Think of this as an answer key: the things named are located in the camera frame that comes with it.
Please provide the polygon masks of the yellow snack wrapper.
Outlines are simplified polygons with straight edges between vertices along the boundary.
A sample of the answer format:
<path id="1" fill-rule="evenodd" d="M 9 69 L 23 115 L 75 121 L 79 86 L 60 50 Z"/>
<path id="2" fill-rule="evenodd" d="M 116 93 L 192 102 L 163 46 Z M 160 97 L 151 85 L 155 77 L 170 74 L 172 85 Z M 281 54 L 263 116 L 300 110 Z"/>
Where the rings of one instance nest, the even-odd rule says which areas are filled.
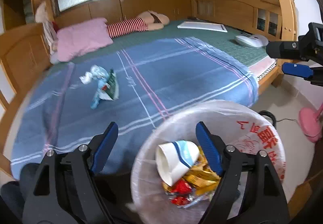
<path id="1" fill-rule="evenodd" d="M 199 148 L 199 157 L 193 167 L 181 178 L 185 179 L 192 187 L 191 196 L 201 196 L 205 193 L 211 192 L 216 189 L 221 178 L 211 170 L 208 161 L 201 149 Z M 162 187 L 164 191 L 171 195 L 170 187 L 162 179 Z"/>

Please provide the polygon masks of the red snack wrapper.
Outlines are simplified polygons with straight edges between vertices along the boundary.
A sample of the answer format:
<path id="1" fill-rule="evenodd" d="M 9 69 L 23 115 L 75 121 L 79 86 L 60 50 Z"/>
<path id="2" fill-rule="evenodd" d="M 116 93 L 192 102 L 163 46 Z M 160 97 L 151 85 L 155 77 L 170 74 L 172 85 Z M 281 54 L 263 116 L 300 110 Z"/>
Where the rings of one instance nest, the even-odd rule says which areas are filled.
<path id="1" fill-rule="evenodd" d="M 192 200 L 190 195 L 192 194 L 192 187 L 185 179 L 180 179 L 176 184 L 170 187 L 172 199 L 170 202 L 176 206 L 183 206 L 189 204 Z"/>

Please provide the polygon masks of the trash bin with white bag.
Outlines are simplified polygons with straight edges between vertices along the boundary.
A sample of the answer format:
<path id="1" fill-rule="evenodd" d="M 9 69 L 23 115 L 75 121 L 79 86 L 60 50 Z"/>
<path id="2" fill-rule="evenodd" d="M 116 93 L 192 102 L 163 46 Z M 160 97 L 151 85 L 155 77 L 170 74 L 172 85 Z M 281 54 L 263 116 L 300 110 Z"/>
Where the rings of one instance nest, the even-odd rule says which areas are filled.
<path id="1" fill-rule="evenodd" d="M 185 109 L 145 141 L 131 172 L 144 223 L 288 223 L 275 124 L 225 100 Z"/>

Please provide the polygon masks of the light blue crumpled wrapper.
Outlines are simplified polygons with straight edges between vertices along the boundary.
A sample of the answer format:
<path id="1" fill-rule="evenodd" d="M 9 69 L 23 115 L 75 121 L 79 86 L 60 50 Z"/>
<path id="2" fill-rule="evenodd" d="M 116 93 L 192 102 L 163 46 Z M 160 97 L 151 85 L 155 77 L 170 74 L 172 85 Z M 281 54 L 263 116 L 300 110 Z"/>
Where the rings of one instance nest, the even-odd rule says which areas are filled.
<path id="1" fill-rule="evenodd" d="M 100 100 L 114 101 L 119 99 L 119 85 L 117 75 L 113 69 L 108 72 L 105 68 L 93 65 L 79 79 L 83 84 L 89 84 L 92 80 L 97 81 L 98 86 L 92 99 L 91 108 L 96 109 Z"/>

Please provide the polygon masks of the pink slipper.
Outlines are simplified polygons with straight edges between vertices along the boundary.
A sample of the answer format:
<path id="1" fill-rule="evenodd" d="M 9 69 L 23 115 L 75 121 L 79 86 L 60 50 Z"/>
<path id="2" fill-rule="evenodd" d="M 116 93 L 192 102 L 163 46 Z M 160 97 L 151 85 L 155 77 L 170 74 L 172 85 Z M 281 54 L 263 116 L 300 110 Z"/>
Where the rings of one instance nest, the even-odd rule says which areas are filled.
<path id="1" fill-rule="evenodd" d="M 308 140 L 316 143 L 322 137 L 322 124 L 320 116 L 322 114 L 322 105 L 318 110 L 311 108 L 302 108 L 299 111 L 298 122 L 300 128 Z"/>

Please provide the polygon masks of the blue striped blanket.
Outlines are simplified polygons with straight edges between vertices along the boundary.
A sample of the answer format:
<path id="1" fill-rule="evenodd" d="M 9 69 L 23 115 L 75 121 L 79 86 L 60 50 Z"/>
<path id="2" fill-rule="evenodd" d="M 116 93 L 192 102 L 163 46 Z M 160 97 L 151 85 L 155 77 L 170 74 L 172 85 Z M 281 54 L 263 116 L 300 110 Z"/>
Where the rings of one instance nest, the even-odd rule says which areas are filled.
<path id="1" fill-rule="evenodd" d="M 119 99 L 91 103 L 97 81 L 79 79 L 93 65 L 113 69 Z M 182 109 L 223 99 L 250 107 L 258 99 L 258 80 L 227 53 L 194 37 L 159 39 L 120 49 L 82 63 L 68 63 L 34 89 L 12 150 L 18 179 L 24 165 L 39 163 L 48 150 L 71 152 L 105 131 L 119 128 L 104 175 L 130 172 L 147 137 Z"/>

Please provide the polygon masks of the white round device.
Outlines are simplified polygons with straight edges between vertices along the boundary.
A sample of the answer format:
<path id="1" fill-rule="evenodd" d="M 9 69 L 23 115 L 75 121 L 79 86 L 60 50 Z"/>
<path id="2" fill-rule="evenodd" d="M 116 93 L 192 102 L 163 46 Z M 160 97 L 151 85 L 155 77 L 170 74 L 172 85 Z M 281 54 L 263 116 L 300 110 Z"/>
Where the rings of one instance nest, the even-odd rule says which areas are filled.
<path id="1" fill-rule="evenodd" d="M 269 43 L 268 39 L 262 35 L 251 35 L 249 37 L 239 35 L 235 37 L 235 41 L 244 47 L 252 48 L 252 49 L 259 49 L 262 47 L 266 47 Z"/>

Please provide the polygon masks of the white flat board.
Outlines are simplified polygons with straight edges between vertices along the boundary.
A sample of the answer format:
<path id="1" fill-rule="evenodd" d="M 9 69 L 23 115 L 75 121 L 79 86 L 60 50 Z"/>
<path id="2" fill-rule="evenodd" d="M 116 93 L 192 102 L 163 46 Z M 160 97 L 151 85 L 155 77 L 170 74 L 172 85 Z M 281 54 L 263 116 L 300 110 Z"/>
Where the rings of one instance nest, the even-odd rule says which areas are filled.
<path id="1" fill-rule="evenodd" d="M 208 22 L 193 22 L 185 21 L 179 24 L 178 29 L 196 29 L 196 30 L 210 30 L 215 32 L 227 33 L 227 29 L 223 24 L 208 23 Z"/>

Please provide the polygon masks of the pink pillow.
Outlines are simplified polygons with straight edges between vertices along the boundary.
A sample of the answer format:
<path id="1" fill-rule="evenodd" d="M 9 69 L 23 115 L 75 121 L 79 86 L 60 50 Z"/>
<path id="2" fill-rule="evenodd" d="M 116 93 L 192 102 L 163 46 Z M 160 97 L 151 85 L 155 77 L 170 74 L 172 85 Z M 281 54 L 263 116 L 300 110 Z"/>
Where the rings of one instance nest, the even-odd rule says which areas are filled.
<path id="1" fill-rule="evenodd" d="M 58 30 L 58 60 L 69 62 L 73 58 L 113 44 L 106 23 L 105 18 L 95 18 Z"/>

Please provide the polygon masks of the striped plush doll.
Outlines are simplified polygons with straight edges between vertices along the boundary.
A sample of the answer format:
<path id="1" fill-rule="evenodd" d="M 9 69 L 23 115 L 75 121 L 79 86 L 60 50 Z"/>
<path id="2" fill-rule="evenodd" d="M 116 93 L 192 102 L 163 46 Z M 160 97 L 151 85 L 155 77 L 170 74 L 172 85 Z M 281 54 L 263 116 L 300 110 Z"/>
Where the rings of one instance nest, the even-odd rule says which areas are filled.
<path id="1" fill-rule="evenodd" d="M 133 19 L 108 24 L 107 31 L 111 38 L 117 38 L 134 32 L 148 32 L 163 29 L 170 23 L 166 15 L 154 11 L 144 11 Z"/>

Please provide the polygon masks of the wooden bed frame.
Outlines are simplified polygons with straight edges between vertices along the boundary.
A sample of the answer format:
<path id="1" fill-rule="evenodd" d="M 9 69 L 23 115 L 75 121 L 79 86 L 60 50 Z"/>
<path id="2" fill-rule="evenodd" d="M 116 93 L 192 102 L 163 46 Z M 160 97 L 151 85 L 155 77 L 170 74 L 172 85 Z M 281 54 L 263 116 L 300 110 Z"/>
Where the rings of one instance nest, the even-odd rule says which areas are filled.
<path id="1" fill-rule="evenodd" d="M 193 16 L 220 23 L 272 41 L 296 36 L 294 0 L 191 0 Z M 13 177 L 11 158 L 1 156 L 1 171 Z"/>

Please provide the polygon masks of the wooden wall cabinets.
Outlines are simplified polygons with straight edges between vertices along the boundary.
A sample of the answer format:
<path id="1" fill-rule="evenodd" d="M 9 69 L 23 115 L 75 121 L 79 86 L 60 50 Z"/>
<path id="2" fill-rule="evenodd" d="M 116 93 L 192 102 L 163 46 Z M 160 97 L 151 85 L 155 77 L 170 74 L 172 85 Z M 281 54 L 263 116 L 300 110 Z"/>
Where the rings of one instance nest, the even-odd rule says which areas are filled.
<path id="1" fill-rule="evenodd" d="M 58 16 L 54 16 L 51 0 L 31 0 L 33 13 L 43 1 L 49 3 L 49 16 L 60 28 L 98 17 L 104 17 L 108 23 L 116 23 L 148 10 L 164 14 L 172 21 L 184 20 L 192 14 L 191 0 L 91 0 Z"/>

